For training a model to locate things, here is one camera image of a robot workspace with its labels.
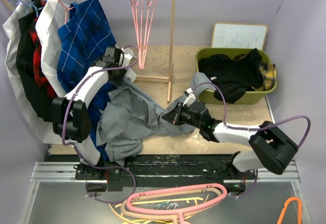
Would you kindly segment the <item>grey button shirt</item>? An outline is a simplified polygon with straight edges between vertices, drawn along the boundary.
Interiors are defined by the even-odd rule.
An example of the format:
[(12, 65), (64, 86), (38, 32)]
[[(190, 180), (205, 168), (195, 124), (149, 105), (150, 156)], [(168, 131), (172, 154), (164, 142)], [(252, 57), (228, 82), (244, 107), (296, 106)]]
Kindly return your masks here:
[(148, 137), (185, 139), (195, 130), (193, 126), (176, 126), (162, 119), (177, 103), (185, 101), (185, 94), (164, 108), (125, 78), (108, 95), (111, 100), (101, 115), (96, 132), (96, 142), (103, 147), (101, 156), (105, 162), (123, 165), (126, 157), (136, 156), (143, 150), (143, 140)]

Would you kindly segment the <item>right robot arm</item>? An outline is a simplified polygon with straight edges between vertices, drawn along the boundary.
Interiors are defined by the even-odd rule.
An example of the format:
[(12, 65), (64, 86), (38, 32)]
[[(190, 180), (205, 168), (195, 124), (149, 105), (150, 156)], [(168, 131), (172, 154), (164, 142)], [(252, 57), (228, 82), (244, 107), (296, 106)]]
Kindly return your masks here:
[(179, 102), (162, 119), (178, 126), (196, 127), (207, 141), (250, 146), (251, 151), (235, 152), (227, 160), (227, 175), (232, 179), (238, 179), (246, 171), (262, 168), (281, 175), (298, 152), (298, 145), (278, 127), (264, 131), (254, 130), (253, 126), (247, 126), (245, 130), (232, 129), (213, 118), (202, 102), (190, 106)]

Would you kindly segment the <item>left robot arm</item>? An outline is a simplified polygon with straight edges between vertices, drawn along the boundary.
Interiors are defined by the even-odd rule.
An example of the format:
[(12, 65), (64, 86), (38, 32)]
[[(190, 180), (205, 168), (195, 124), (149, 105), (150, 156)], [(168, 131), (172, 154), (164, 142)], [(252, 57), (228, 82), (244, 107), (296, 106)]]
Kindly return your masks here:
[(101, 154), (90, 137), (91, 114), (88, 110), (98, 91), (108, 82), (122, 79), (133, 55), (126, 48), (107, 47), (97, 58), (75, 88), (52, 102), (52, 125), (64, 146), (71, 146), (82, 163), (88, 164), (87, 174), (93, 179), (103, 177), (105, 167), (99, 163)]

